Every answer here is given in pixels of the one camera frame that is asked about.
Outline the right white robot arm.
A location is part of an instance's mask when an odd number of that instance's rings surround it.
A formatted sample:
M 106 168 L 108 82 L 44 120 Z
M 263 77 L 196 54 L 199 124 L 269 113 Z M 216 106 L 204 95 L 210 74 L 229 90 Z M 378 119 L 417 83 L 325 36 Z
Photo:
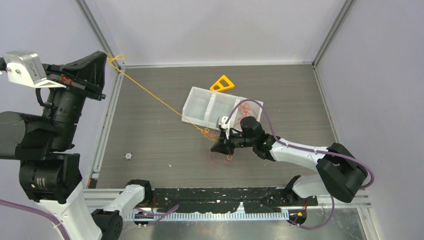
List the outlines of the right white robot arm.
M 222 117 L 218 124 L 220 135 L 211 152 L 231 156 L 237 148 L 251 148 L 263 160 L 291 163 L 316 172 L 310 176 L 294 176 L 286 185 L 285 198 L 291 205 L 322 195 L 350 203 L 370 176 L 339 143 L 329 147 L 297 144 L 266 133 L 252 116 L 241 120 L 240 130 L 229 127 L 225 120 L 226 117 Z

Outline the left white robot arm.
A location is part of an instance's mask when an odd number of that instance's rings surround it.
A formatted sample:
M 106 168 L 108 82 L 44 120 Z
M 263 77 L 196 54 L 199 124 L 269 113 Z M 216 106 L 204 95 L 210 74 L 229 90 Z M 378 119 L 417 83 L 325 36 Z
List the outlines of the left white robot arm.
M 133 179 L 108 205 L 90 211 L 83 193 L 80 155 L 70 153 L 86 99 L 103 100 L 108 55 L 96 51 L 68 64 L 47 64 L 37 53 L 10 51 L 0 70 L 11 83 L 35 89 L 42 115 L 0 114 L 0 157 L 18 160 L 19 183 L 37 207 L 6 200 L 2 206 L 50 220 L 64 240 L 117 240 L 139 204 L 153 202 L 150 182 Z

